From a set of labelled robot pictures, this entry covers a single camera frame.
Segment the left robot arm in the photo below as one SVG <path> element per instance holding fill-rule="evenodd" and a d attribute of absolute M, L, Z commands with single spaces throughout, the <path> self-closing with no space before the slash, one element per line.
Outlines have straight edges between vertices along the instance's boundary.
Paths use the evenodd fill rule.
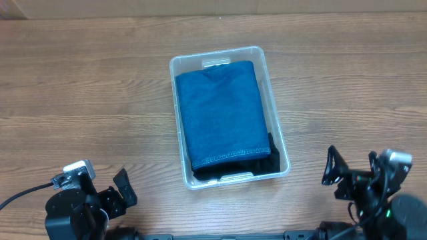
<path fill-rule="evenodd" d="M 113 178 L 116 188 L 98 192 L 86 167 L 55 176 L 54 188 L 62 191 L 45 205 L 45 228 L 50 239 L 142 239 L 135 227 L 108 229 L 109 221 L 125 215 L 137 204 L 127 171 Z"/>

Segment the black cloth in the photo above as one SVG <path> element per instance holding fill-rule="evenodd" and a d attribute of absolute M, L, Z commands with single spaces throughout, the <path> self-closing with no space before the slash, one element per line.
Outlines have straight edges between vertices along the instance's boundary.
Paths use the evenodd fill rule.
<path fill-rule="evenodd" d="M 209 181 L 213 179 L 221 179 L 224 175 L 231 175 L 234 172 L 232 168 L 211 166 L 203 167 L 193 171 L 193 176 L 198 181 Z"/>
<path fill-rule="evenodd" d="M 233 163 L 234 171 L 251 172 L 253 175 L 266 175 L 280 172 L 280 152 L 274 143 L 271 133 L 268 133 L 270 154 L 259 159 L 237 161 Z"/>

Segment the blue denim cloth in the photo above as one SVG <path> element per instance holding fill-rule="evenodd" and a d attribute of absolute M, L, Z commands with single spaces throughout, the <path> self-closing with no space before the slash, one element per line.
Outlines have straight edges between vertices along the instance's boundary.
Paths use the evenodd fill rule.
<path fill-rule="evenodd" d="M 271 153 L 251 61 L 182 73 L 175 80 L 193 170 Z"/>

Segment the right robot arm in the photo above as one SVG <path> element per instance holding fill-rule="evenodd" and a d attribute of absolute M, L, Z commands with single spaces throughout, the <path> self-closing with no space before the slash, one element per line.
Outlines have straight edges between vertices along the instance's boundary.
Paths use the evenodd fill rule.
<path fill-rule="evenodd" d="M 412 168 L 409 153 L 386 149 L 368 154 L 369 171 L 352 170 L 332 145 L 323 185 L 337 185 L 336 199 L 349 202 L 353 223 L 323 222 L 316 239 L 425 239 L 426 204 L 411 194 L 397 195 Z"/>

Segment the clear plastic container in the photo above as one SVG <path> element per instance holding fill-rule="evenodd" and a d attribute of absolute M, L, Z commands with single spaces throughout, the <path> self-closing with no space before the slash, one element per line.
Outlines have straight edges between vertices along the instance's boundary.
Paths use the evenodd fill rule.
<path fill-rule="evenodd" d="M 177 81 L 175 78 L 182 73 L 202 70 L 214 65 L 229 64 L 238 61 L 251 61 L 254 64 L 255 75 L 260 90 L 262 107 L 266 120 L 266 127 L 268 132 L 272 134 L 274 144 L 280 152 L 280 170 L 276 173 L 258 176 L 255 176 L 250 172 L 245 172 L 233 175 L 225 175 L 219 179 L 200 181 L 193 176 L 193 171 L 191 169 L 191 161 L 187 152 L 185 131 L 181 120 Z M 274 92 L 272 90 L 270 76 L 268 73 L 268 66 L 262 48 L 253 45 L 235 49 L 195 53 L 191 55 L 179 55 L 172 58 L 169 62 L 169 70 L 171 75 L 171 87 L 173 92 L 173 103 L 177 125 L 177 139 L 179 143 L 181 170 L 183 175 L 183 182 L 188 189 L 199 190 L 223 185 L 280 178 L 285 177 L 290 172 L 291 163 L 288 157 L 285 138 L 282 133 L 280 118 L 278 117 L 278 111 L 274 99 Z"/>

